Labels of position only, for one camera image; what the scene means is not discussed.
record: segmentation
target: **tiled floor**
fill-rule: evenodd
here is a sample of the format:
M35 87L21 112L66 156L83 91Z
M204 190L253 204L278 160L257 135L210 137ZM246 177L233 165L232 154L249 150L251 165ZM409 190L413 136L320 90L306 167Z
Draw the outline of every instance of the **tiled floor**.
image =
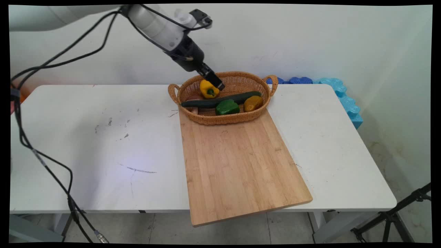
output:
M337 213L326 213L329 221ZM93 226L111 243L133 244L313 244L312 227L307 213L269 212L194 228L190 213L173 214L86 214ZM25 217L42 227L53 229L53 214ZM96 242L96 236L84 220L84 229ZM368 242L381 242L384 224L379 224L363 237ZM390 242L401 242L392 225ZM9 236L9 243L25 242ZM78 226L72 222L65 242L87 242ZM332 243L358 242L347 232Z

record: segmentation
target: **black cable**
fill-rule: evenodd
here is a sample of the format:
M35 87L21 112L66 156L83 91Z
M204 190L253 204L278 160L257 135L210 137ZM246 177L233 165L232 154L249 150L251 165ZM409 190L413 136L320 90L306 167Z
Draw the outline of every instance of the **black cable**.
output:
M141 5L141 7L143 7L144 9L146 9L146 10L148 10L148 11L151 11L151 12L155 13L156 15L158 15L158 16L160 16L160 17L162 17L162 18L168 20L169 22L172 22L172 23L174 23L174 24L176 24L176 25L178 25L178 26L180 26L180 27L182 27L182 28L184 28L185 30L188 30L188 31L194 31L194 30L203 29L203 28L206 28L206 27L208 27L208 26L211 25L211 23L208 23L208 24L205 24L205 25L200 26L200 27L189 28L189 27L187 27L187 26L185 26L185 25L182 25L181 23L176 22L175 20L173 20L173 19L171 19L171 18L169 18L169 17L167 17L167 16L165 16L165 15L163 15L163 14L157 12L156 10L154 10L154 9L152 9L152 8L149 8L149 7L147 7L147 6L143 5L143 4L140 4L140 5Z
M162 15L161 13L159 13L159 12L157 12L157 11L155 11L155 10L149 8L149 7L147 7L147 6L144 6L144 5L142 5L142 4L141 4L141 6L143 6L145 9L150 10L150 11L152 11L153 13L155 13L155 14L157 14L157 15L159 15L159 16L165 18L165 19L167 19L168 21L170 21L170 22L172 22L172 23L174 23L174 24L176 24L176 25L178 25L178 26L183 27L183 28L186 29L186 30L198 30L198 29L202 29L202 28L205 28L205 27L208 27L209 25L211 25L211 24L207 24L207 25L204 25L204 26L201 26L201 27L198 27L198 28L188 28L188 27L186 27L186 26L184 26L184 25L182 25L182 24L180 24L180 23L177 23L177 22L175 22L174 20L172 20L172 19L170 19L170 18L168 18L168 17ZM15 75L14 77L12 77L12 78L11 78L11 87L15 89L16 87L15 87L15 85L13 85L12 82L13 82L15 79L17 79L18 77L22 76L23 74L26 74L27 72L30 72L30 73L29 73L28 75L26 75L25 78L20 82L20 84L19 84L18 87L17 87L17 90L18 90L18 91L21 89L21 87L23 86L23 84L26 82L26 80L27 80L28 78L30 78L33 74L37 73L37 72L38 72L39 70L41 70L41 69L54 68L54 67L62 66L62 65L65 65L65 64L68 64L68 63L71 63L71 62L77 61L77 60L79 60L79 59L82 59L82 58L85 58L85 57L91 56L91 55L93 55L93 54L95 54L95 53L101 51L101 50L104 48L105 44L106 44L106 41L107 41L108 35L109 35L109 33L110 33L110 29L111 29L111 27L112 27L112 25L113 25L113 22L115 21L116 16L117 16L119 13L121 13L121 9L122 9L122 8L120 8L118 11L112 11L112 12L110 12L110 13L108 13L108 14L105 14L105 15L104 15L103 17L101 17L101 18L100 18L100 19L99 19L99 20L98 20L98 21L97 21L97 22L96 22L96 23L95 23L95 24L94 24L89 30L87 30L82 36L80 36L80 38L78 38L74 43L72 43L72 44L71 44L70 46L68 46L65 50L61 51L60 53L58 53L57 55L55 55L54 57L52 57L51 59L49 59L48 61L46 61L46 62L45 62L44 64L42 64L41 66L28 68L28 69L26 69L26 70L24 70L24 71L18 73L18 74ZM61 62L61 63L57 63L57 64L48 65L49 63L51 63L52 61L54 61L55 59L57 59L58 57L60 57L60 56L63 55L64 53L66 53L67 51L69 51L69 50L70 50L72 47L74 47L78 42L80 42L80 41L81 41L86 35L88 35L93 29L95 29L95 27L98 26L99 23L101 23L101 21L103 21L105 18L107 18L107 17L109 17L109 16L111 16L111 15L114 15L114 16L113 16L113 18L112 18L112 20L111 20L111 22L110 22L110 24L109 24L109 27L108 27L107 32L106 32L106 36L105 36L104 41L103 41L103 44L101 45L100 48L98 48L98 49L96 49L96 50L94 50L94 51L92 51L92 52L90 52L90 53L87 53L87 54L84 54L84 55L82 55L82 56L79 56L79 57L76 57L76 58L74 58L74 59L71 59L71 60L67 60L67 61L64 61L64 62ZM172 56L175 56L175 57L180 58L180 59L183 59L183 60L191 60L191 59L192 59L192 58L186 58L186 57L183 57L183 56L180 56L180 55L177 55L177 54L173 54L173 53L171 53L170 51L166 50L165 48L163 48L162 46L160 46L158 43L156 43L155 41L153 41L153 40L151 40L150 38L148 38L143 32L141 32L141 31L139 30L139 28L138 28L138 27L132 22L132 20L131 20L129 17L127 17L127 19L130 21L130 23L133 25L133 27L134 27L134 28L135 28L135 29L136 29L136 30L137 30L137 31L138 31L138 32L139 32L144 38L146 38L148 41L152 42L154 45L156 45L157 47L159 47L160 49L162 49L162 50L163 50L165 53L167 53L168 55L172 55ZM32 152L34 152L35 156L36 156L37 159L40 161L40 163L46 168L46 170L52 175L52 177L55 179L55 181L57 181L57 183L60 185L60 187L64 190L64 192L65 192L66 195L68 196L68 198L67 198L67 199L68 199L68 205L69 205L69 208L70 208L70 210L71 210L71 213L74 214L74 215L76 214L75 209L74 209L74 207L73 207L72 204L71 204L71 203L73 203L74 206L75 206L75 208L78 210L78 212L79 212L79 213L81 214L81 216L84 218L84 220L85 220L86 223L89 225L89 227L95 232L96 229L92 226L92 224L89 222L89 220L86 218L86 216L84 215L84 213L81 211L81 209L79 208L79 206L77 205L77 203L74 201L74 199L73 199L72 196L70 195L70 190L71 190L72 181L73 181L72 170L71 170L69 167L67 167L67 166L63 165L62 163L58 162L57 160L55 160L55 159L49 157L48 155L45 155L44 153L42 153L42 152L40 152L40 151L38 151L38 150L36 150L36 149L34 149L34 148L32 147L32 145L30 144L28 138L26 137L26 134L25 134L25 132L24 132L24 130L23 130L23 127L22 127L22 120L21 120L21 105L20 105L20 98L19 98L18 96L16 96L15 99L14 99L14 107L15 107L15 118L16 118L16 120L17 120L17 124L18 124L18 127L19 127L19 139L20 139L20 143L21 143L24 147L26 147L26 148L32 150ZM41 156L43 156L43 157L45 157L45 158L51 160L52 162L55 162L56 164L58 164L58 165L64 167L65 169L67 169L67 170L69 171L69 174L70 174L70 181L69 181L69 187L68 187L68 189L66 189L66 188L64 187L64 185L61 183L61 181L56 177L56 175L55 175L55 174L52 172L52 170L46 165L46 163L43 161L43 159L42 159L39 155L41 155ZM84 236L86 237L86 239L87 239L89 242L92 243L92 240L89 238L89 236L86 234L86 232L85 232L84 229L82 228L81 224L79 223L79 219L78 219L78 217L75 217L74 220L75 220L75 222L77 223L77 225L79 226L81 232L82 232L82 233L84 234Z
M93 241L89 238L89 236L87 235L87 233L84 231L83 227L79 223L80 222L78 222L77 225L80 228L81 232L83 233L84 237L86 237L86 239L89 243L93 243Z
M95 25L93 25L93 26L92 26L87 32L85 32L85 33L84 33L79 39L77 39L74 43L72 43L70 46L68 46L65 50L63 50L62 52L58 53L57 55L55 55L55 56L54 56L53 58L51 58L50 60L46 61L42 66L35 67L35 68L29 68L29 69L26 69L26 70L20 72L19 74L17 74L16 76L14 76L14 77L11 79L11 85L12 85L12 87L15 88L15 86L12 84L12 81L13 81L14 79L18 78L19 76L25 74L25 73L28 72L28 71L32 71L32 72L29 73L29 74L28 74L28 75L27 75L27 76L21 81L20 85L18 86L18 90L23 86L23 84L25 83L25 81L26 81L30 76L32 76L33 74L35 74L35 73L36 73L37 71L39 71L40 69L48 68L48 67L51 68L51 67L55 67L55 66L61 66L61 65L63 65L63 64L67 64L67 63L70 63L70 62L73 62L73 61L76 61L76 60L82 59L82 58L84 58L84 57L87 57L87 56L93 55L93 54L95 54L95 53L101 51L101 50L103 49L103 47L105 46L105 44L106 44L106 41L107 41L107 38L108 38L108 35L109 35L109 32L110 32L110 29L111 29L112 24L113 24L113 22L114 22L114 20L115 20L115 18L116 18L116 16L117 16L118 13L120 13L120 10L119 10L119 11L113 11L113 12L110 12L110 13L104 15L100 20L98 20L97 23L95 23ZM103 44L101 45L100 48L98 48L98 49L96 49L95 51L90 52L90 53L88 53L88 54L85 54L85 55L82 55L82 56L76 57L76 58L74 58L74 59L72 59L72 60L68 60L68 61L65 61L65 62L62 62L62 63L58 63L58 64L55 64L55 65L46 66L46 65L48 65L50 62L54 61L56 58L60 57L61 55L63 55L64 53L66 53L68 50L70 50L73 46L75 46L78 42L80 42L80 41L81 41L81 40L82 40L82 39L83 39L88 33L90 33L90 32L91 32L91 31L92 31L92 30L93 30L93 29L94 29L94 28L95 28L95 27L96 27L96 26L102 21L102 20L104 20L105 18L107 18L107 17L110 16L110 15L114 15L114 16L113 16L113 18L112 18L112 20L111 20L111 22L110 22L110 24L109 24L109 27L108 27L108 29L107 29L107 33L106 33L105 39L104 39ZM45 165L45 168L47 169L47 171L52 175L52 177L57 181L57 183L62 187L62 189L64 190L64 192L67 194L67 196L68 196L67 199L68 199L68 201L69 201L69 208L70 208L70 210L71 210L71 214L76 214L76 213L75 213L75 209L71 206L70 201L73 202L74 206L78 209L78 211L80 212L80 214L82 215L82 217L85 219L85 221L87 222L87 224L89 225L89 227L95 232L96 229L92 226L92 224L89 222L89 220L87 219L87 217L83 214L83 212L81 211L81 209L79 208L79 206L76 204L76 202L73 200L73 198L72 198L71 195L70 195L70 190L71 190L72 181L73 181L72 170L71 170L70 168L68 168L67 166L63 165L62 163L58 162L57 160L55 160L55 159L53 159L53 158L51 158L51 157L45 155L44 153L42 153L42 152L40 152L40 151L37 151L36 149L34 149L34 148L31 146L31 144L30 144L28 138L26 137L26 134L25 134L25 132L24 132L24 130L23 130L23 128L22 128L21 106L20 106L20 99L19 99L18 97L16 97L15 100L14 100L14 107L15 107L15 117L16 117L16 120L17 120L17 124L18 124L18 126L19 126L20 143L21 143L24 147L26 147L26 148L28 148L28 149L31 149L31 150L35 153L36 157L40 160L40 162L41 162L43 165L45 165L45 163L44 163L43 160L38 156L38 154L39 154L39 155L42 155L43 157L45 157L45 158L47 158L47 159L49 159L49 160L51 160L51 161L53 161L53 162L55 162L55 163L57 163L57 164L59 164L60 166L66 168L66 169L69 171L69 174L70 174L69 188L68 188L68 190L66 190L66 188L64 187L64 185L63 185L63 184L60 182L60 180L55 176L55 174L51 171L51 169L50 169L48 166ZM78 218L75 218L75 220L76 220L75 222L76 222L77 225L80 227L80 229L82 229L82 226L81 226L81 224L79 223ZM92 240L91 240L91 239L89 238L89 236L84 232L84 230L82 230L82 232L83 232L84 236L86 237L86 239L87 239L89 242L92 242Z
M72 200L72 202L73 202L73 203L75 204L75 206L78 208L77 204L76 204L75 201L73 200L73 198L72 198L72 196L70 195L70 193L66 190L65 186L64 186L64 185L61 183L61 181L55 176L55 174L52 172L52 170L51 170L51 169L50 169L50 168L44 163L44 161L43 161L43 160L42 160L42 159L36 154L36 153L38 153L38 154L42 154L42 153L37 152L37 151L32 147L32 145L30 144L29 140L27 139L26 134L25 134L25 132L24 132L24 130L23 130L23 127L22 127L20 99L19 99L18 97L14 99L14 107L15 107L15 109L14 109L14 111L15 111L15 118L16 118L17 123L18 123L18 126L19 126L20 136L24 138L24 140L27 142L27 144L25 144L25 143L23 142L22 139L21 139L20 141L22 142L22 144L23 144L26 148L31 149L31 150L35 153L36 157L37 157L38 160L43 164L43 166L45 167L45 169L49 172L49 174L52 175L52 177L55 179L55 181L57 181L57 183L60 185L60 187L61 187L61 188L64 190L64 192L67 194L67 197L68 197L67 199L68 199L68 200ZM64 168L68 169L70 173L72 172L72 171L70 170L70 168L68 168L67 166L65 166L65 165L63 165L63 164L61 164L61 165L62 165ZM69 183L69 187L71 186L71 183L72 183L72 173L71 173L71 181L70 181L70 183ZM70 210L71 210L71 214L75 214L74 210L72 210L71 207L69 207L69 208L70 208ZM86 222L89 224L89 226L91 226L92 230L95 231L95 229L93 228L93 226L91 225L91 223L89 222L89 220L87 220L87 218L86 218L83 214L82 214L82 216L83 216L83 218L86 220ZM75 220L75 222L77 223L78 227L81 229L81 231L82 231L82 233L84 234L84 236L86 237L86 239L87 239L90 243L93 243L92 240L91 240L91 239L89 238L89 236L87 235L87 233L84 232L84 229L82 228L82 226L81 226L81 224L80 224L78 218L74 218L74 220Z
M108 37L108 34L109 34L109 32L110 32L110 28L112 27L112 24L113 24L113 21L115 20L115 18L116 18L116 16L117 16L117 14L118 13L120 13L120 11L112 11L112 12L109 12L109 13L107 13L107 14L105 14L103 17L101 17L89 30L87 30L82 36L80 36L80 38L78 38L74 43L72 43L70 46L68 46L66 49L64 49L63 51L61 51L60 53L58 53L57 55L55 55L53 58L51 58L51 59L49 59L48 61L46 61L44 64L42 64L41 66L36 66L36 67L31 67L31 68L28 68L28 69L26 69L26 70L24 70L24 71L21 71L21 72L19 72L17 75L15 75L14 77L12 77L11 78L11 85L12 85L12 81L14 81L15 79L17 79L18 77L20 77L21 75L23 75L23 74L25 74L25 73L27 73L27 72L30 72L30 71L33 71L33 72L31 72L31 73L29 73L28 74L28 76L27 77L25 77L23 80L22 80L22 82L20 83L20 85L18 86L18 89L21 89L21 86L23 86L23 84L24 84L24 82L30 77L30 76L32 76L33 74L35 74L37 71L39 71L39 70L41 70L41 69L47 69L47 68L53 68L53 67L58 67L58 66L62 66L62 65L65 65L65 64L68 64L68 63L71 63L71 62L74 62L74 61L77 61L77 60L79 60L79 59L82 59L82 58L85 58L85 57L88 57L88 56L91 56L91 55L93 55L93 54L96 54L97 52L99 52L99 51L101 51L102 49L103 49L103 47L105 46L105 44L106 44L106 41L107 41L107 37ZM57 59L58 57L60 57L61 55L63 55L63 54L65 54L67 51L69 51L72 47L74 47L76 44L78 44L78 42L80 42L86 35L88 35L92 30L94 30L104 19L106 19L107 17L109 17L109 16L111 16L111 15L114 15L113 16L113 19L111 20L111 22L110 22L110 25L109 25L109 28L107 29L107 33L106 33L106 36L105 36L105 38L104 38L104 41L103 41L103 44L101 45L101 47L100 48L98 48L98 49L96 49L96 50L94 50L94 51L92 51L92 52L90 52L90 53L87 53L87 54L84 54L84 55L81 55L81 56L79 56L79 57L76 57L76 58L73 58L73 59L71 59L71 60L67 60L67 61L64 61L64 62L61 62L61 63L58 63L58 64L52 64L52 65L47 65L47 64L49 64L49 63L51 63L52 61L54 61L55 59Z

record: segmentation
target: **wooden cutting board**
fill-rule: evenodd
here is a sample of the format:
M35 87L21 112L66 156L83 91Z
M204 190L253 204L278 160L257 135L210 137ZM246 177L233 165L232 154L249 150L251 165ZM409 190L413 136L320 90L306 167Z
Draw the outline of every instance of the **wooden cutting board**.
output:
M312 201L267 110L228 125L179 118L193 226Z

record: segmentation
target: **pepper stem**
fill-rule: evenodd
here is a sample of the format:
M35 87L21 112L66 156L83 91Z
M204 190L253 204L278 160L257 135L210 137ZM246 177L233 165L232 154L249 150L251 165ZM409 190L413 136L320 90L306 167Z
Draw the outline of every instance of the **pepper stem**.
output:
M207 90L207 94L214 96L214 90L213 89L208 89Z

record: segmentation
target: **cucumber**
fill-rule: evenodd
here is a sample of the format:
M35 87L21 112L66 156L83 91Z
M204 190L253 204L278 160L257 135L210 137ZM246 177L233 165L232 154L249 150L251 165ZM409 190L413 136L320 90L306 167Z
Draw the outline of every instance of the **cucumber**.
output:
M216 106L221 101L231 99L237 104L243 104L248 98L250 98L252 96L262 96L262 94L258 91L250 91L250 92L226 96L226 97L222 97L222 98L185 101L185 102L181 103L181 106L183 106L184 108L197 107L197 108L203 108L203 109L212 109L212 108L216 108Z

